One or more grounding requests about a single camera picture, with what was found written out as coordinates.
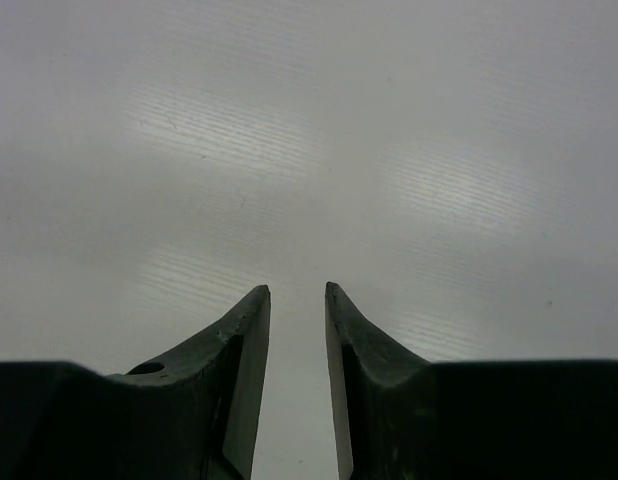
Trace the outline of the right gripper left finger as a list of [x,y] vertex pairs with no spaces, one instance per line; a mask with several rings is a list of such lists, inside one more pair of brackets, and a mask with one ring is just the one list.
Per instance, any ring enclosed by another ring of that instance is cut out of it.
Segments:
[[0,479],[247,479],[270,292],[125,374],[0,362]]

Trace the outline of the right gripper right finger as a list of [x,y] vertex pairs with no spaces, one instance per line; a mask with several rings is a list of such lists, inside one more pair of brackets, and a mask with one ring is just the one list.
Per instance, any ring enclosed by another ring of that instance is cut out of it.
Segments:
[[431,362],[325,289],[343,479],[618,479],[618,361]]

